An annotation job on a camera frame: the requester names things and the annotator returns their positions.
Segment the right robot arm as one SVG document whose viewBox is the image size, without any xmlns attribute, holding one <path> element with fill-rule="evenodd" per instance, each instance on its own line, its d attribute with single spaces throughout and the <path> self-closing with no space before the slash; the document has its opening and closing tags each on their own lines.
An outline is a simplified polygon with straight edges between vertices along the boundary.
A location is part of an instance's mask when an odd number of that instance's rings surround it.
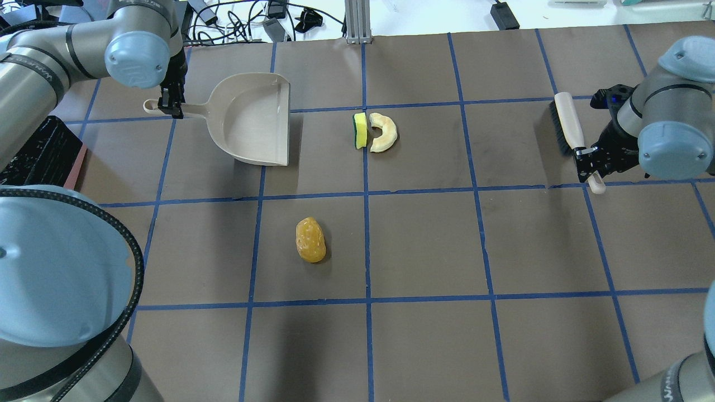
<svg viewBox="0 0 715 402">
<path fill-rule="evenodd" d="M 616 85 L 592 97 L 611 120 L 598 141 L 587 146 L 569 96 L 556 106 L 572 148 L 579 180 L 594 194 L 603 178 L 640 166 L 662 180 L 690 180 L 713 174 L 713 38 L 687 36 L 674 42 L 641 84 Z M 611 401 L 713 400 L 713 286 L 704 302 L 702 351 L 610 397 Z"/>
</svg>

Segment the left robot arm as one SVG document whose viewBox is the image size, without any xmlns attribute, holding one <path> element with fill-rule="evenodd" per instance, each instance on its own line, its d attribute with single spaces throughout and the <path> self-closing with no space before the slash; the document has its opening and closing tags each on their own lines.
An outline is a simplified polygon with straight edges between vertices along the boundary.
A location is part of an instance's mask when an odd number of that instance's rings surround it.
<svg viewBox="0 0 715 402">
<path fill-rule="evenodd" d="M 105 20 L 2 35 L 2 167 L 73 84 L 112 77 L 182 100 L 172 1 L 113 1 Z M 2 185 L 2 400 L 161 401 L 123 338 L 145 277 L 132 232 L 84 194 Z"/>
</svg>

